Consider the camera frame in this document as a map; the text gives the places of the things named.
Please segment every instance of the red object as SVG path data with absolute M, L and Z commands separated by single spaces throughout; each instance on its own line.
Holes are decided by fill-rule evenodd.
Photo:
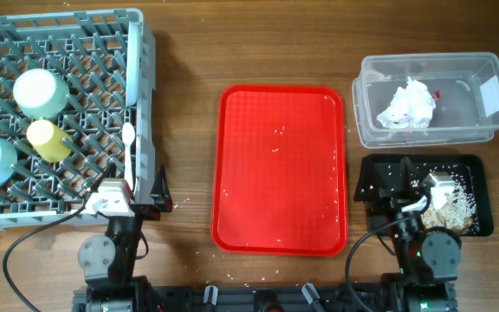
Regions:
M 227 251 L 333 256 L 347 241 L 342 99 L 234 85 L 221 97 L 211 235 Z

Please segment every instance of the white label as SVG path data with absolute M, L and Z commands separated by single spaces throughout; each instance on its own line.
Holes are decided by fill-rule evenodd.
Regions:
M 481 96 L 483 97 L 484 113 L 490 117 L 499 111 L 499 82 L 494 76 L 481 86 Z

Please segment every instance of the clear plastic container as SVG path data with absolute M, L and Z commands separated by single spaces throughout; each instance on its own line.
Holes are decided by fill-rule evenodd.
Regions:
M 431 124 L 386 129 L 377 116 L 407 78 L 423 82 L 440 99 Z M 483 142 L 499 129 L 499 61 L 492 53 L 368 56 L 353 81 L 353 111 L 367 148 Z

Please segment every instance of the wood grain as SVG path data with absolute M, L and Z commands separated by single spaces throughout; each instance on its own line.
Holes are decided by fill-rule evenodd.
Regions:
M 144 225 L 151 250 L 136 264 L 135 274 L 147 275 L 154 285 L 344 280 L 348 248 L 331 258 L 255 256 L 225 253 L 212 242 L 218 99 L 230 84 L 335 88 L 345 101 L 347 191 L 352 194 L 361 158 L 376 153 L 361 146 L 353 117 L 351 84 L 365 56 L 490 51 L 499 57 L 496 1 L 0 0 L 0 15 L 129 6 L 144 12 L 157 39 L 153 140 L 178 204 L 161 222 Z M 485 144 L 379 152 L 474 153 L 483 159 L 496 230 L 491 237 L 464 239 L 457 296 L 462 311 L 499 311 L 499 131 Z M 365 233 L 366 223 L 363 204 L 348 202 L 351 245 Z M 0 311 L 27 310 L 5 282 L 1 261 L 9 245 L 30 230 L 0 232 Z M 104 230 L 63 225 L 32 237 L 14 251 L 10 273 L 41 310 L 69 311 L 73 290 L 85 285 L 76 261 L 78 248 Z M 376 281 L 381 273 L 397 269 L 395 259 L 371 240 L 356 255 L 353 278 Z

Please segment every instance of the yellow cup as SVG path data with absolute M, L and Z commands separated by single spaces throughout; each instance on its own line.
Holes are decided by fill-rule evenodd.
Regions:
M 66 159 L 70 149 L 62 144 L 63 138 L 72 141 L 70 135 L 48 120 L 36 120 L 26 130 L 26 138 L 43 159 L 57 162 Z

